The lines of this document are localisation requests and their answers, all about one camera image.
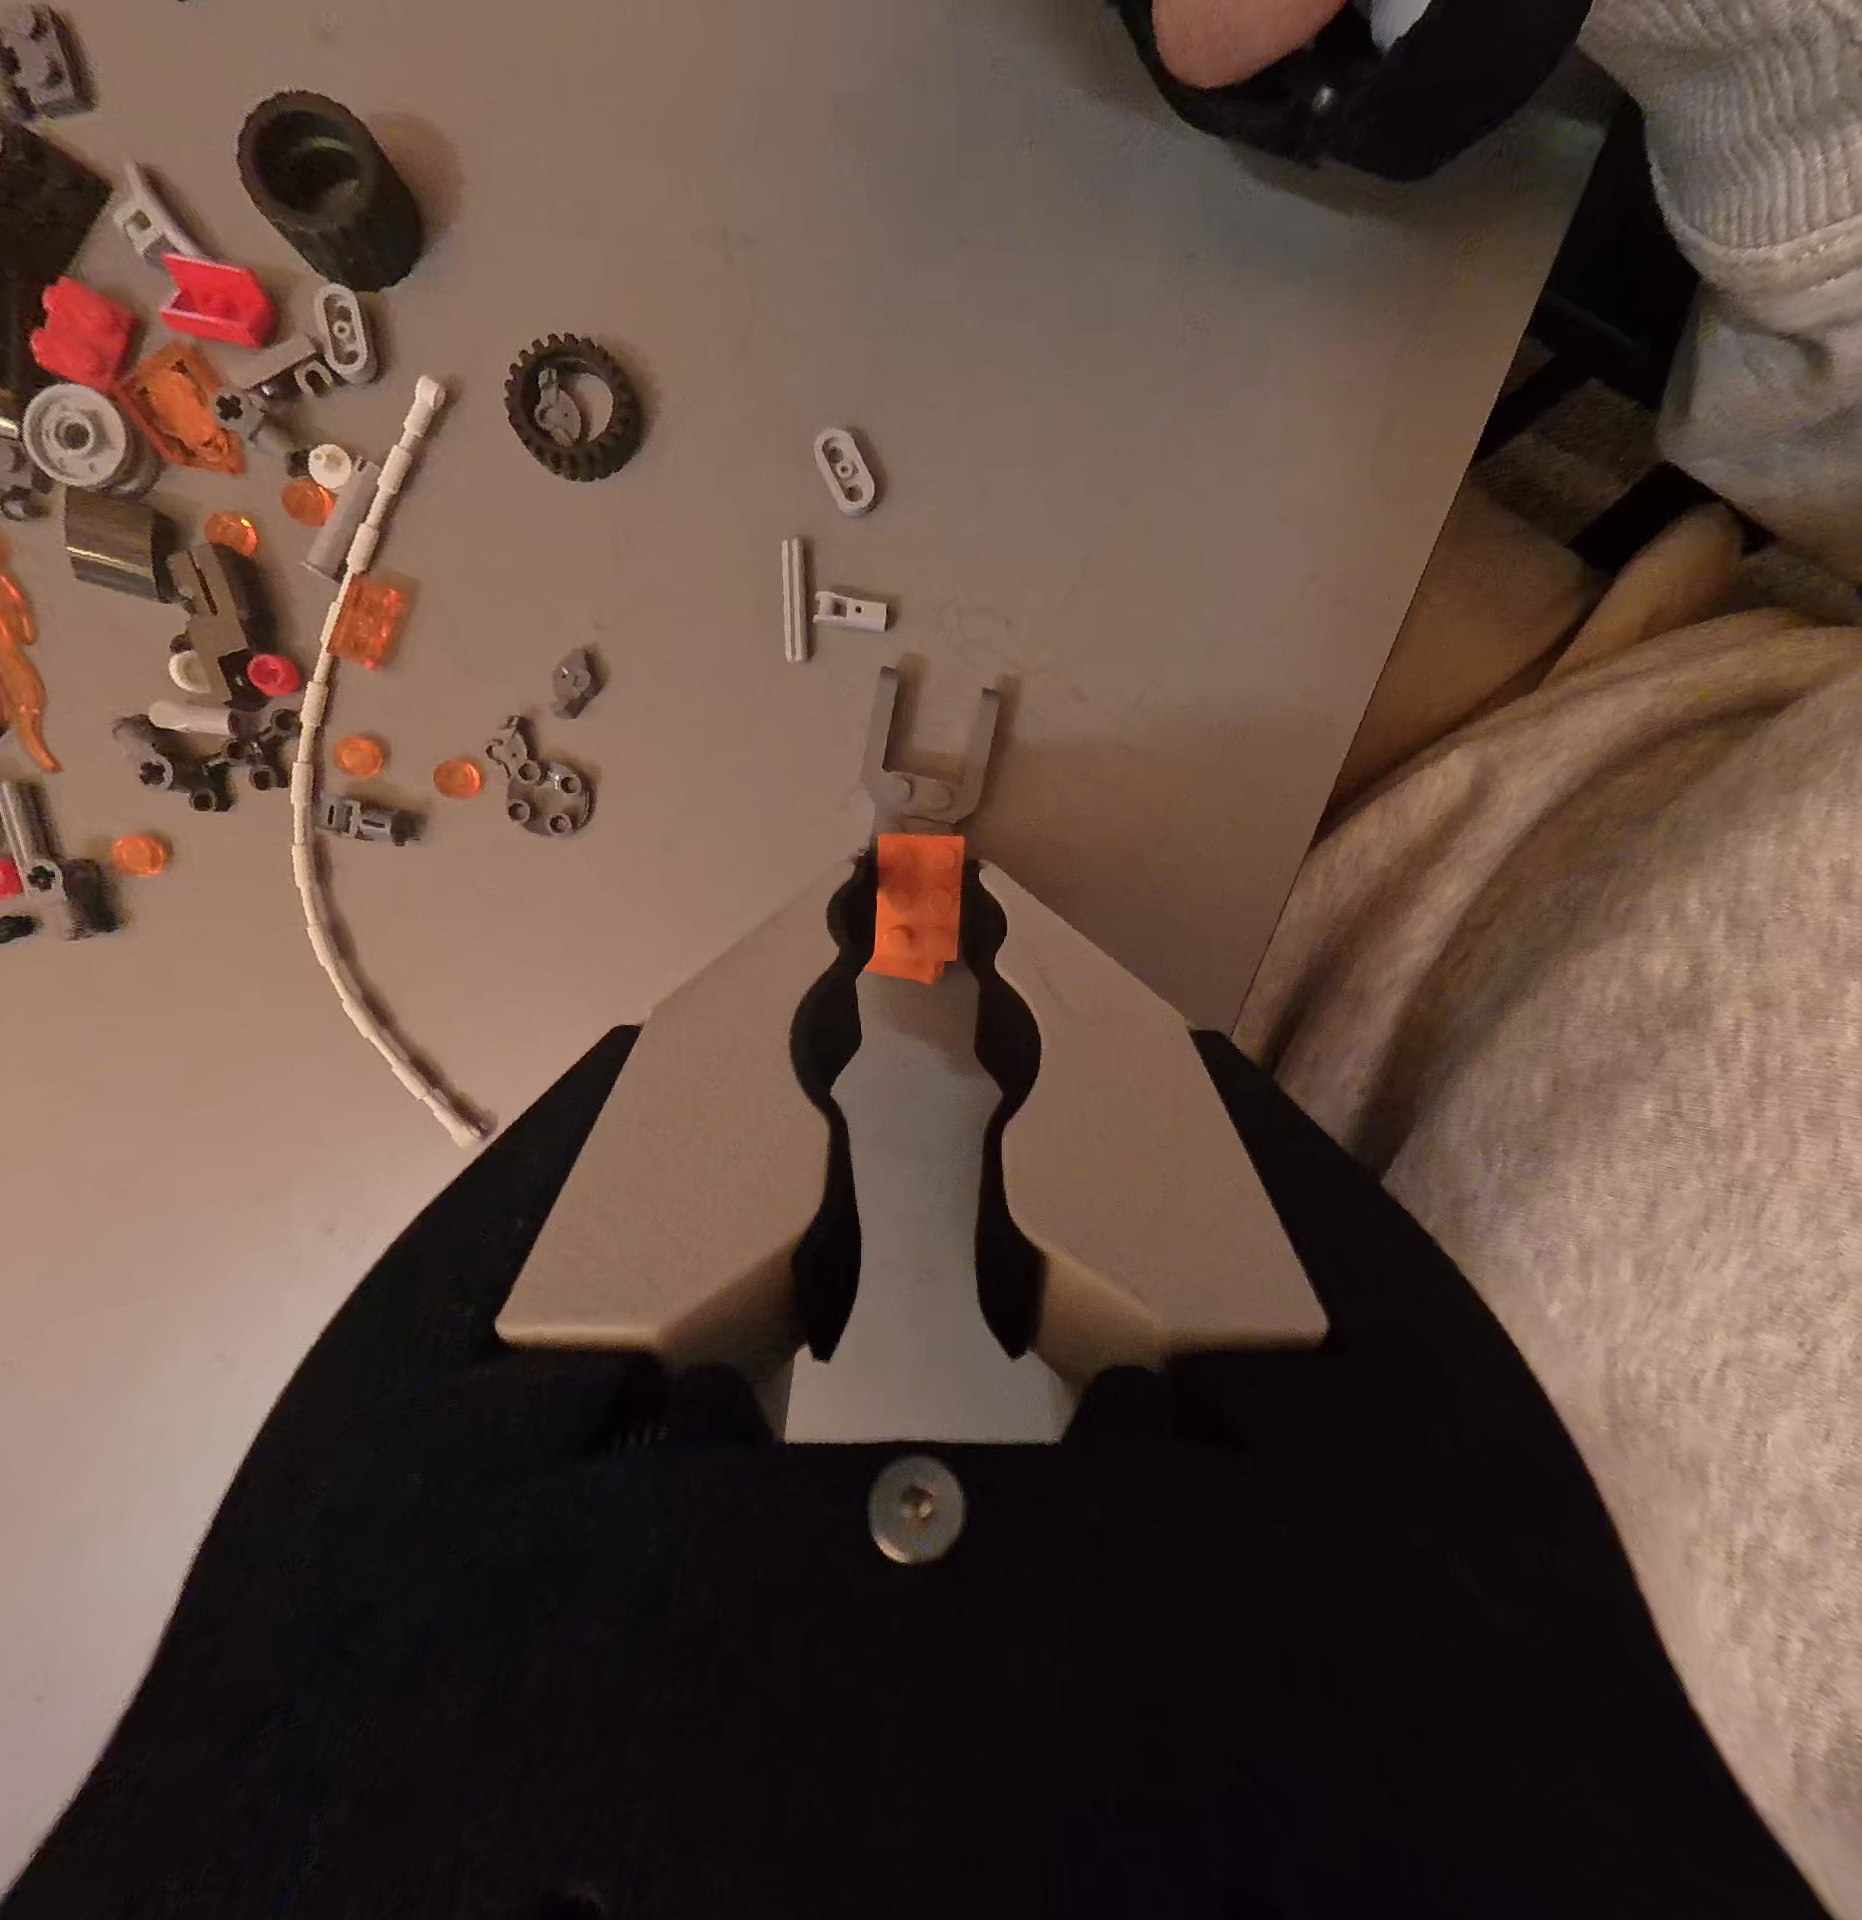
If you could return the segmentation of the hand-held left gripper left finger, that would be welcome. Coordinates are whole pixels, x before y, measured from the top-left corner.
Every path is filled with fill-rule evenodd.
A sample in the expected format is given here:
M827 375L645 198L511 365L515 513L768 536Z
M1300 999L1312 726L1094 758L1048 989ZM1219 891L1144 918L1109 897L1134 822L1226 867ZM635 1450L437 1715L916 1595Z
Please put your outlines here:
M637 1032L497 1314L520 1350L720 1366L785 1405L862 1265L835 1085L864 1036L874 857L823 869Z

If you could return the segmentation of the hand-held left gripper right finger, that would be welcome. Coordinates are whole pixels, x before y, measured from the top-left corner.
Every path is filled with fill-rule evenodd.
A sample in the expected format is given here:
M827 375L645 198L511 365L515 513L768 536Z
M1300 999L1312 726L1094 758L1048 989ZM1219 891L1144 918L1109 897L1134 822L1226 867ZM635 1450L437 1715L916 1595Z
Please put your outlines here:
M1110 1368L1305 1353L1330 1333L1201 1036L1003 867L967 872L984 1130L976 1280L1009 1356Z

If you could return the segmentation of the orange lego brick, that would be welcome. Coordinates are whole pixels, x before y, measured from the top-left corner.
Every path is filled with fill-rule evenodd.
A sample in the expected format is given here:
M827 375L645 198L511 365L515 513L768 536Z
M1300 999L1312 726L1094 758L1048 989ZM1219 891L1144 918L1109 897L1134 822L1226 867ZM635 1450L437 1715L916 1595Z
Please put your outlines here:
M959 956L967 839L875 836L874 939L864 973L936 984Z

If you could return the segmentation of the grey lego claw piece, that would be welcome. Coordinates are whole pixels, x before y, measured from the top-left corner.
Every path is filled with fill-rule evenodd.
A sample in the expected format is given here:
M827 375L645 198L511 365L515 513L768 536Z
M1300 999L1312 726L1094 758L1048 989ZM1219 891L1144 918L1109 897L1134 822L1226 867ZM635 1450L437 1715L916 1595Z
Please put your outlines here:
M861 761L861 785L874 807L874 834L958 834L984 804L1003 689L992 685L979 693L964 761L953 776L942 776L891 764L902 687L895 666L877 668Z

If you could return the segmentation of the person's right forearm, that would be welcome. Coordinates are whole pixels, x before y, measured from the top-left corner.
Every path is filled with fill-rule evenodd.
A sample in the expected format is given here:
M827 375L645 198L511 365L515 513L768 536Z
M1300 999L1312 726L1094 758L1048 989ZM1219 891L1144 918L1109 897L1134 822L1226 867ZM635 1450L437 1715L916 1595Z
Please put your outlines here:
M1862 589L1862 3L1602 3L1698 275L1664 457Z

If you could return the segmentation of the dark grey round lego plate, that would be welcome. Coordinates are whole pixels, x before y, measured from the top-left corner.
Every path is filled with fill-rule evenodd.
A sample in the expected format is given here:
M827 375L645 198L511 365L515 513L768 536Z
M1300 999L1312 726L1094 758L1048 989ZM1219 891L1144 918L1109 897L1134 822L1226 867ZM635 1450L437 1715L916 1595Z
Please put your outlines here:
M566 841L591 822L595 794L568 761L537 755L531 726L511 716L487 739L487 759L504 781L504 816L527 834Z

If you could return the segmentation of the dark grey lego connector cluster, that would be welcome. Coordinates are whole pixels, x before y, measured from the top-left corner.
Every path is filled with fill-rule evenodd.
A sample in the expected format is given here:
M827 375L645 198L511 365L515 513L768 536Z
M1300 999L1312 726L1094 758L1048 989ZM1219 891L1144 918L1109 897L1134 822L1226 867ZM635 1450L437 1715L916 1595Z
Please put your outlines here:
M294 708L179 708L176 716L205 726L161 726L154 710L110 723L110 739L140 789L174 794L196 814L223 813L246 793L290 789L300 735Z

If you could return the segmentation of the transparent orange square lego plate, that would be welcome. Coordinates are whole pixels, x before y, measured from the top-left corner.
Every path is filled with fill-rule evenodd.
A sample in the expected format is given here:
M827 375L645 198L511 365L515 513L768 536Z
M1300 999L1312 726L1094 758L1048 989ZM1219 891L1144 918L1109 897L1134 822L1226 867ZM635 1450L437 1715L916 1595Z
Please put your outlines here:
M354 575L330 622L326 650L363 670L385 670L414 608L412 585L381 574Z

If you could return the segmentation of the black red lego axle assembly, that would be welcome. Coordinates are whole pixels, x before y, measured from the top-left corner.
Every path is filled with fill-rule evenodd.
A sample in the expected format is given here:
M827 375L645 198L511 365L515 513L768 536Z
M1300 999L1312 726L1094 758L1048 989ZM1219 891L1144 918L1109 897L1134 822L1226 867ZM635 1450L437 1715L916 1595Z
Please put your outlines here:
M102 866L64 849L43 789L0 781L0 950L51 925L64 940L123 929Z

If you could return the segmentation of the black lego assembly red stud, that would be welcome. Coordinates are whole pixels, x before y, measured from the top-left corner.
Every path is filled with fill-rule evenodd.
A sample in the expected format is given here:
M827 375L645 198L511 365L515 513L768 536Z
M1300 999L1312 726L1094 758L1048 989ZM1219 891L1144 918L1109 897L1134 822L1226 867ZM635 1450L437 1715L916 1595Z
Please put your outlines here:
M275 641L273 614L257 572L222 542L191 542L169 554L174 606L183 614L173 666L201 701L241 713L304 693L306 672Z

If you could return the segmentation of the grey lego cylinder white cap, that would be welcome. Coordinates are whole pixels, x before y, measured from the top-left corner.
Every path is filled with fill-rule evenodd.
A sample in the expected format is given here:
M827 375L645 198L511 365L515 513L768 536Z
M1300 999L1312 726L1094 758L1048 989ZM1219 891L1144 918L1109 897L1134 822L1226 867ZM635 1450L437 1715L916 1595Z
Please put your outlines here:
M306 572L341 585L347 574L350 549L368 521L383 478L383 463L354 461L343 474L341 487L332 495L326 523L318 528L311 546L304 556Z

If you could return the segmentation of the small black lego tire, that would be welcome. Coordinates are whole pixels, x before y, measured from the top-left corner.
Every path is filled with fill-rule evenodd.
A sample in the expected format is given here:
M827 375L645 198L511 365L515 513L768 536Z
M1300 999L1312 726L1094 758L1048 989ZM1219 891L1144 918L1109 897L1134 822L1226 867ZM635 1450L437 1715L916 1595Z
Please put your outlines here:
M623 472L645 432L630 373L577 334L540 338L515 356L504 382L504 411L534 461L572 484L604 483Z

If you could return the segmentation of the dark curved lego piece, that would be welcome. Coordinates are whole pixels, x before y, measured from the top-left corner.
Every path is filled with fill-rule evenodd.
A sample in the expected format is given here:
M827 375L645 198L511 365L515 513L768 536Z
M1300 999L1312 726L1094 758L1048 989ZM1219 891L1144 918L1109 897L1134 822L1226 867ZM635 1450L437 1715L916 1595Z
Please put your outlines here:
M145 501L103 492L63 492L63 546L75 583L170 606L176 528Z

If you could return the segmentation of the dark grey lego axle connector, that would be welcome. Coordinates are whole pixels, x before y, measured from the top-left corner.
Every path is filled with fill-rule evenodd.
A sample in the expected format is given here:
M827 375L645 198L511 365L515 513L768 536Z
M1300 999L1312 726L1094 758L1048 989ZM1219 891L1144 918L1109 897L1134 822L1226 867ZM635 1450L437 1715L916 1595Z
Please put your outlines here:
M247 358L234 383L210 396L210 421L275 461L290 461L300 442L279 418L284 408L321 399L338 385L321 346L294 333L286 343Z

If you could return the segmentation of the light grey lego wheel hub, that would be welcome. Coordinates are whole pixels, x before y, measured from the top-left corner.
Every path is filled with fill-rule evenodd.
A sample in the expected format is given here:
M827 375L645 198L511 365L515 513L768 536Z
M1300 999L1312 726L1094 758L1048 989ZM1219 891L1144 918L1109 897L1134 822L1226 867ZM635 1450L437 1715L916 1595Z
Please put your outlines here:
M138 501L150 494L161 461L123 408L90 387L56 383L26 404L21 441L56 484Z

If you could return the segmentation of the red hollow lego brick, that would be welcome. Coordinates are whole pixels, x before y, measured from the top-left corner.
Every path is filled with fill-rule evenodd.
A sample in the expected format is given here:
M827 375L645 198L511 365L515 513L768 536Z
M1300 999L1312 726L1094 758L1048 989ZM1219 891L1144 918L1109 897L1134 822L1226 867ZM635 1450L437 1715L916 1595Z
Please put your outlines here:
M279 342L279 306L255 271L196 252L161 252L159 263L169 298L157 320L169 333L243 351Z

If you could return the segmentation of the large black lego tire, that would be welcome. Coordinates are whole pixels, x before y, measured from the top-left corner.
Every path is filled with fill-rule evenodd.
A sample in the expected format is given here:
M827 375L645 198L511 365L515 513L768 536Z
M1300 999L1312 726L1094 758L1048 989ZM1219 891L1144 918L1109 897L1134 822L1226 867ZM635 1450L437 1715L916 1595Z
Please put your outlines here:
M241 124L237 160L249 202L321 281L383 293L425 252L408 179L354 111L327 95L262 101Z

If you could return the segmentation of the red lego slope piece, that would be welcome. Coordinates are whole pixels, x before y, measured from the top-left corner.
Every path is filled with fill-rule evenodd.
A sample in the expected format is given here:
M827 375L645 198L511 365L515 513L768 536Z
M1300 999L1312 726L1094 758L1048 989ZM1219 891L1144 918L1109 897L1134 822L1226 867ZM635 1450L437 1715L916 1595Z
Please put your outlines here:
M141 327L138 314L69 276L45 289L40 312L28 337L33 364L57 383L109 395Z

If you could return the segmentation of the black lego plate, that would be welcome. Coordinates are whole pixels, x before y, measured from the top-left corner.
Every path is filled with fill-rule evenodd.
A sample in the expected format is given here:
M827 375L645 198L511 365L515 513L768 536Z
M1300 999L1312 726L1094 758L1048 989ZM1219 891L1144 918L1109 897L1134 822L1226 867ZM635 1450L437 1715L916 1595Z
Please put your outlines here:
M30 355L45 291L64 276L112 196L90 166L26 126L0 129L0 390L48 379Z

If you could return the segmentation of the grey studded lego plate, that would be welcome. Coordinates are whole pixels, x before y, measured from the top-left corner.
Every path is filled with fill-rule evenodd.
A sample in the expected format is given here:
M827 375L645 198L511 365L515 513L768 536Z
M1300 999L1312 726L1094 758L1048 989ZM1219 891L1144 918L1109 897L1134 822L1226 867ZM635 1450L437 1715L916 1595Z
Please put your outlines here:
M96 87L69 21L51 6L0 6L0 116L43 126L96 111Z

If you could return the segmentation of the person's right hand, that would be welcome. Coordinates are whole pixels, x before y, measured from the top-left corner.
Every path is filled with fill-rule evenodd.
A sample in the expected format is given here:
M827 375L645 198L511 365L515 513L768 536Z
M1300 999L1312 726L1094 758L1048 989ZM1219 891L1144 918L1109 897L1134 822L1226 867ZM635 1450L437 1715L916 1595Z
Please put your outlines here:
M1158 63L1181 84L1216 92L1250 82L1308 49L1345 3L1152 3Z

